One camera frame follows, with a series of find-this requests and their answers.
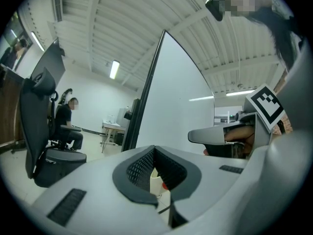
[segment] hand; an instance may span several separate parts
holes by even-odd
[[[236,129],[232,129],[224,135],[224,139],[227,142],[236,140],[245,140],[244,154],[250,154],[254,143],[254,127],[246,125]]]

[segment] vent grille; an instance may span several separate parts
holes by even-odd
[[[62,21],[61,0],[54,0],[54,5],[57,21],[60,22]]]
[[[220,169],[233,172],[233,173],[238,173],[238,174],[241,174],[242,171],[244,170],[243,168],[238,168],[238,167],[233,167],[233,166],[228,166],[228,165],[222,165]]]
[[[84,190],[72,189],[47,217],[65,227],[86,193]]]

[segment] person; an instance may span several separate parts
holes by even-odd
[[[16,65],[19,62],[20,58],[22,55],[25,53],[27,47],[27,42],[25,39],[20,39],[17,44],[14,46],[15,51],[16,51],[16,59],[13,65],[12,70],[16,70]]]
[[[72,111],[78,108],[78,100],[77,98],[73,97],[69,100],[67,104],[60,106],[57,110],[57,114],[55,117],[55,132],[57,135],[65,136],[68,135],[69,140],[74,140],[74,144],[71,150],[76,151],[82,148],[83,143],[83,134],[75,131],[68,131],[62,130],[61,125],[67,125],[72,127],[71,125],[71,116]]]
[[[73,94],[73,89],[67,89],[61,96],[59,105],[67,104],[71,99],[71,95]]]
[[[16,61],[15,48],[14,47],[8,47],[0,59],[0,64],[3,64],[6,67],[9,67],[10,69],[12,69],[15,61]]]
[[[297,51],[292,33],[299,37],[299,48],[303,44],[301,33],[292,12],[282,0],[218,0],[220,13],[230,11],[232,16],[243,16],[251,22],[265,25],[272,33],[276,53],[289,71],[296,59]]]

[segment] cable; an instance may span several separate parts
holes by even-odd
[[[279,130],[282,134],[285,134],[286,131],[285,131],[285,127],[284,127],[284,123],[282,122],[282,120],[279,120],[278,123],[277,123],[278,127],[279,127]]]

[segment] man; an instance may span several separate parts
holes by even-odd
[[[68,134],[68,131],[62,130],[61,125],[67,125],[69,127],[72,127],[71,125],[71,116],[72,111],[78,108],[78,100],[77,98],[73,97],[68,104],[62,105],[58,111],[57,115],[55,117],[55,132],[57,135],[60,136],[67,136],[68,140],[74,140],[74,144],[71,148],[72,151],[80,150],[82,148],[83,143],[83,134],[75,131],[70,131]]]
[[[25,39],[20,39],[15,45],[16,58],[20,59],[20,57],[24,54],[27,48],[27,42]]]
[[[14,66],[15,60],[16,60],[15,48],[14,47],[8,47],[0,59],[0,64],[3,64],[5,66],[9,67],[10,69],[12,69]]]

